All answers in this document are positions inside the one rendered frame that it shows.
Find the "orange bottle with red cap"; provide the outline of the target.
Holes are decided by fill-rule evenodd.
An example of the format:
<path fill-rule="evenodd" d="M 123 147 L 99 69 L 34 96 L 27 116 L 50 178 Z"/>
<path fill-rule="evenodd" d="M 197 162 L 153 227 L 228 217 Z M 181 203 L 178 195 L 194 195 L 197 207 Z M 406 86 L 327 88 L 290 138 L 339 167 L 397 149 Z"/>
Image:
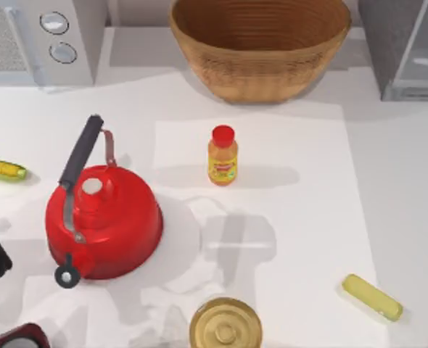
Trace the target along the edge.
<path fill-rule="evenodd" d="M 227 186 L 236 179 L 238 151 L 234 129 L 229 125 L 214 127 L 207 146 L 207 174 L 212 183 Z"/>

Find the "brown woven basket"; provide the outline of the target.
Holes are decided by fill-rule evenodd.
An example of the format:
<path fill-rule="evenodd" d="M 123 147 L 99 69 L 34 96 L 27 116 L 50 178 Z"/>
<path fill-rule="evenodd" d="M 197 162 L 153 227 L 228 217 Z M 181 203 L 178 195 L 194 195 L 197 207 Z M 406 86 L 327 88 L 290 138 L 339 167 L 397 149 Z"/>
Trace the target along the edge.
<path fill-rule="evenodd" d="M 211 93 L 232 104 L 275 104 L 325 71 L 351 16 L 343 0 L 175 0 L 169 23 Z"/>

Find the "round microwave knob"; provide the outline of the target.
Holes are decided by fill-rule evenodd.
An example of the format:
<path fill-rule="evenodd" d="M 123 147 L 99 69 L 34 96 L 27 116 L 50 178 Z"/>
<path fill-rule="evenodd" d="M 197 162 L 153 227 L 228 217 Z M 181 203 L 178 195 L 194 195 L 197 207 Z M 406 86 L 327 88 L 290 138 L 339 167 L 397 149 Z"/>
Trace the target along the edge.
<path fill-rule="evenodd" d="M 39 18 L 40 26 L 52 35 L 62 35 L 66 33 L 70 27 L 70 23 L 66 16 L 60 12 L 44 13 Z"/>
<path fill-rule="evenodd" d="M 49 47 L 50 57 L 60 64 L 69 65 L 78 58 L 77 51 L 66 42 L 54 43 Z"/>

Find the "pale yellow butter stick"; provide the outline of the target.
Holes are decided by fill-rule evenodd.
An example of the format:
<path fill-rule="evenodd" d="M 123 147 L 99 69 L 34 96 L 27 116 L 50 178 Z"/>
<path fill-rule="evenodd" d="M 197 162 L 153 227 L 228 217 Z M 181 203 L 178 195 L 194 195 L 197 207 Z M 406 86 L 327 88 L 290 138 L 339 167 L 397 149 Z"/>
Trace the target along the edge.
<path fill-rule="evenodd" d="M 401 303 L 356 274 L 347 275 L 342 288 L 389 321 L 396 322 L 403 314 Z"/>

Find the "yellow corn cob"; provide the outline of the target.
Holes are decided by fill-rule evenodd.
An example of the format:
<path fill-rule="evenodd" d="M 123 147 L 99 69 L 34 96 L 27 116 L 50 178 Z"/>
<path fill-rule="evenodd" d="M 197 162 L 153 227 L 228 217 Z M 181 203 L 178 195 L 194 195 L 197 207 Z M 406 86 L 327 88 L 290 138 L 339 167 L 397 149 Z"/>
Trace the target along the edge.
<path fill-rule="evenodd" d="M 0 180 L 23 181 L 26 179 L 27 170 L 18 164 L 0 160 Z"/>

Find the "pale microwave oven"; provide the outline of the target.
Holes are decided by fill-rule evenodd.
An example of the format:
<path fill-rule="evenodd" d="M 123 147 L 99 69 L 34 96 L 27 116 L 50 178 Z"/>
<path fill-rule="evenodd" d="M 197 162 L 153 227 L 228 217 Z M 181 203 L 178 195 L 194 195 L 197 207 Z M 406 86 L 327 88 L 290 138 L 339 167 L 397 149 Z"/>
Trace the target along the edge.
<path fill-rule="evenodd" d="M 48 12 L 66 16 L 66 33 L 52 35 L 40 26 L 40 16 Z M 93 85 L 106 21 L 106 0 L 0 0 L 0 86 Z M 77 51 L 74 63 L 50 57 L 49 47 L 61 41 Z"/>

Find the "dark red cup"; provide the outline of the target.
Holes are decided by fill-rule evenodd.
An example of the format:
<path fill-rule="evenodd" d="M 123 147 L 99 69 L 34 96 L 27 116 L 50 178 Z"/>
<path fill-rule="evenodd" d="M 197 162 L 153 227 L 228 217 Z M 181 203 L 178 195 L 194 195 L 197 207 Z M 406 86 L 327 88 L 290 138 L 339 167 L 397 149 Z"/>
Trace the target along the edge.
<path fill-rule="evenodd" d="M 39 325 L 25 323 L 1 333 L 0 348 L 51 348 L 51 346 Z"/>

